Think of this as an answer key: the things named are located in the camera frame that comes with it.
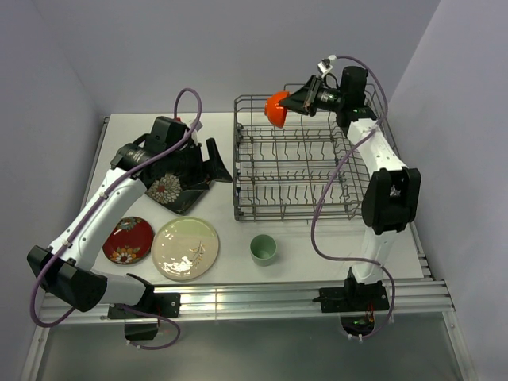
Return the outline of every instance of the orange bowl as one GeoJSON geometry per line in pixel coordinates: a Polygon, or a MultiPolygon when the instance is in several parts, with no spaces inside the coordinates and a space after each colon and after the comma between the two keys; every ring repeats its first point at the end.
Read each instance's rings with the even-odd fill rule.
{"type": "Polygon", "coordinates": [[[279,102],[289,96],[289,91],[279,91],[273,94],[264,104],[264,114],[275,127],[282,128],[286,121],[287,108],[279,102]]]}

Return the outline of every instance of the plate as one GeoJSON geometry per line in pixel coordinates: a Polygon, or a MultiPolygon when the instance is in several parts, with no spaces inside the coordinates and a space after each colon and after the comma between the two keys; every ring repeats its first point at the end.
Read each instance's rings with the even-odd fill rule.
{"type": "Polygon", "coordinates": [[[157,232],[152,259],[157,270],[176,281],[191,280],[204,274],[219,253],[219,238],[207,221],[180,217],[157,232]]]}
{"type": "Polygon", "coordinates": [[[102,251],[111,262],[134,264],[150,253],[152,242],[153,229],[146,220],[124,217],[102,246],[102,251]]]}

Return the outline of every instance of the white plate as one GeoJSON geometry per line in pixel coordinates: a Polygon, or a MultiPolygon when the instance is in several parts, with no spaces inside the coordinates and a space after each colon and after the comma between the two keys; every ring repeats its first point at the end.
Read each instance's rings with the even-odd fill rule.
{"type": "Polygon", "coordinates": [[[169,221],[157,232],[152,245],[153,263],[171,280],[191,280],[204,274],[219,253],[214,227],[194,217],[169,221]]]}

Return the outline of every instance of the white tabletop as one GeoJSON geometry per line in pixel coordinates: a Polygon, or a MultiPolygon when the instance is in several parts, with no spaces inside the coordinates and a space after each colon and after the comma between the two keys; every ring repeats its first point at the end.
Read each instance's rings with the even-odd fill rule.
{"type": "MultiPolygon", "coordinates": [[[[90,186],[90,197],[100,185],[110,167],[116,151],[126,143],[149,132],[156,117],[163,114],[111,115],[104,141],[98,155],[90,186]]],[[[180,114],[189,123],[193,114],[180,114]]],[[[225,166],[233,168],[233,113],[207,113],[202,115],[203,127],[198,139],[204,143],[214,137],[225,166]]],[[[203,159],[207,160],[206,145],[203,159]]],[[[312,282],[345,279],[351,262],[330,262],[316,254],[310,243],[310,225],[305,221],[238,222],[233,216],[233,186],[215,183],[209,192],[189,213],[211,223],[220,239],[220,252],[214,265],[191,284],[238,284],[312,282]],[[250,257],[249,244],[253,237],[267,233],[277,241],[278,259],[271,266],[259,267],[250,257]]],[[[178,215],[164,209],[143,195],[126,213],[148,221],[155,232],[178,215]]],[[[361,217],[347,220],[320,222],[317,228],[319,248],[331,256],[358,256],[364,236],[361,217]]],[[[398,234],[387,268],[396,279],[423,278],[418,252],[410,229],[398,234]]],[[[154,267],[152,257],[133,265],[118,265],[99,254],[94,269],[110,274],[133,273],[153,284],[174,284],[154,267]]]]}

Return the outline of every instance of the wire dish rack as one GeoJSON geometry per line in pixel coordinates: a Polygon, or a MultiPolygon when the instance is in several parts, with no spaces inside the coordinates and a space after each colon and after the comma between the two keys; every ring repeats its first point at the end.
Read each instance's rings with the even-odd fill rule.
{"type": "MultiPolygon", "coordinates": [[[[302,84],[287,84],[291,91],[302,84]]],[[[380,115],[375,87],[366,103],[380,115]]],[[[335,114],[305,117],[288,112],[282,129],[264,116],[270,95],[241,95],[234,103],[233,205],[238,221],[309,220],[333,169],[352,147],[335,122],[335,114]]],[[[381,129],[397,152],[390,126],[381,129]]],[[[321,218],[352,219],[360,214],[369,174],[354,153],[335,178],[321,218]]]]}

